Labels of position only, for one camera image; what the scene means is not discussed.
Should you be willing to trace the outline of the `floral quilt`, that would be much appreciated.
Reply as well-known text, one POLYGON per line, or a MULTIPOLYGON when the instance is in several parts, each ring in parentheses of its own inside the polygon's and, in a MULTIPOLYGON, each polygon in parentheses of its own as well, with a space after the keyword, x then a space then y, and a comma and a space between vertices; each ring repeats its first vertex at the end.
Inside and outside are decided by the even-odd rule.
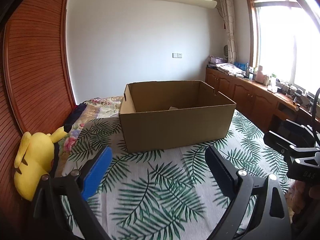
POLYGON ((93 98, 81 103, 65 121, 67 135, 58 142, 59 157, 67 157, 85 124, 93 119, 110 118, 118 115, 123 96, 93 98))

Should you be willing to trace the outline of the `white wall switch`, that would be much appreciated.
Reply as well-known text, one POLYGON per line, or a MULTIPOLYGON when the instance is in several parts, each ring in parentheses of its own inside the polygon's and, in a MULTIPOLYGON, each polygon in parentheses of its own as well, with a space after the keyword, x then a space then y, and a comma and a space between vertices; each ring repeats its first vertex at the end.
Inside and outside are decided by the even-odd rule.
POLYGON ((182 58, 182 53, 173 53, 172 54, 172 57, 175 59, 175 58, 177 58, 177 59, 181 59, 182 58))

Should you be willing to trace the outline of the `pink container on cabinet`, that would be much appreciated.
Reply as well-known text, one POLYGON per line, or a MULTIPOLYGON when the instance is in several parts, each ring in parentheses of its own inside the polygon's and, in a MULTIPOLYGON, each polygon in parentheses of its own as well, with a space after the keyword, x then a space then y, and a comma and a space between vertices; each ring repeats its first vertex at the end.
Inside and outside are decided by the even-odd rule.
POLYGON ((262 66, 258 67, 258 70, 256 72, 256 76, 255 76, 255 81, 260 84, 264 84, 264 82, 265 82, 265 75, 263 74, 263 67, 262 66))

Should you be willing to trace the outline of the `folded papers on cabinet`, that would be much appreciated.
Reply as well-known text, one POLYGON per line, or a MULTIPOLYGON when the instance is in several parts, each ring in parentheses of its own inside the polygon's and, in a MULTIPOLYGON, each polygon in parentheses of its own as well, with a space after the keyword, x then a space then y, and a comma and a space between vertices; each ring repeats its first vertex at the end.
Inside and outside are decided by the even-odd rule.
POLYGON ((240 68, 236 67, 231 63, 219 63, 216 64, 216 68, 218 71, 225 73, 229 76, 242 76, 244 77, 245 72, 240 68))

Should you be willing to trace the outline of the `brown cardboard box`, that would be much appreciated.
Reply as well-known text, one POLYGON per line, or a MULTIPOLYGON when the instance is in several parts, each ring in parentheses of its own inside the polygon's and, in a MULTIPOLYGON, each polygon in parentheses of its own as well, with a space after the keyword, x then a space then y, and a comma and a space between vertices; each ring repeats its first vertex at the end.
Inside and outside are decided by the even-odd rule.
POLYGON ((222 139, 235 108, 203 81, 128 83, 119 111, 126 149, 167 150, 222 139))

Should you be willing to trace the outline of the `wooden framed window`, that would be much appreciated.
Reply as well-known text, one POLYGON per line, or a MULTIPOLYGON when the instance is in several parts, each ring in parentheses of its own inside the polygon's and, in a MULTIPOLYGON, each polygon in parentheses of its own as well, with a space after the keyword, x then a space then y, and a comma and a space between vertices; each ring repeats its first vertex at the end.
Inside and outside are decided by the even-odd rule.
POLYGON ((296 0, 247 0, 250 65, 315 94, 319 89, 319 29, 296 0))

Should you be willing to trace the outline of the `patterned window curtain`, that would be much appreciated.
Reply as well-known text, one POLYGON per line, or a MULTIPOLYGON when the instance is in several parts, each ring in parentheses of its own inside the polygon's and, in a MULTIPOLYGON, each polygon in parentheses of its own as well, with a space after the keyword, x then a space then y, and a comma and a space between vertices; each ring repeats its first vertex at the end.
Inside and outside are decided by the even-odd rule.
POLYGON ((234 38, 235 31, 235 15, 233 0, 220 0, 222 16, 227 32, 227 46, 228 46, 228 62, 234 63, 237 61, 237 51, 234 38))

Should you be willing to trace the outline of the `wooden low cabinet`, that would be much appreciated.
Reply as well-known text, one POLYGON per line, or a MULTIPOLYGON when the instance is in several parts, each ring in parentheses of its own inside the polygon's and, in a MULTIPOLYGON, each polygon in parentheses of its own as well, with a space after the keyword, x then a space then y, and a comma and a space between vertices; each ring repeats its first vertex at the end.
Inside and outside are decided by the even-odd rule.
POLYGON ((236 102, 236 109, 263 132, 276 132, 288 119, 301 125, 311 125, 311 114, 305 107, 281 93, 271 93, 259 83, 229 76, 206 68, 205 82, 236 102))

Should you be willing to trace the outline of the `yellow Pikachu plush toy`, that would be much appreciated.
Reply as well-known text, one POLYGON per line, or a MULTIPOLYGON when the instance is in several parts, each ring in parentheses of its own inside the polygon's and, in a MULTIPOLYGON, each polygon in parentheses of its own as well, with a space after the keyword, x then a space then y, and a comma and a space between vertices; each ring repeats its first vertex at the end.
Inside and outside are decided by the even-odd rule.
POLYGON ((41 177, 49 174, 54 162, 54 144, 67 133, 63 127, 53 134, 25 132, 14 160, 14 184, 20 196, 32 201, 41 177))

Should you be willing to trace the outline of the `palm leaf print bedsheet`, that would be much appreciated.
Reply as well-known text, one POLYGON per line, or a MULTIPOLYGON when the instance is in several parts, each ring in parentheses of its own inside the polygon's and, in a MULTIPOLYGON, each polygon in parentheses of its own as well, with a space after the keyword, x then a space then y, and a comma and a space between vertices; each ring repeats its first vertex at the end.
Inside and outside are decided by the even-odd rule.
POLYGON ((275 174, 284 192, 293 183, 282 156, 239 111, 222 139, 138 153, 127 152, 117 114, 91 121, 93 131, 81 119, 59 142, 56 175, 83 167, 107 143, 113 158, 88 204, 111 239, 206 239, 231 201, 206 164, 210 146, 252 176, 275 174))

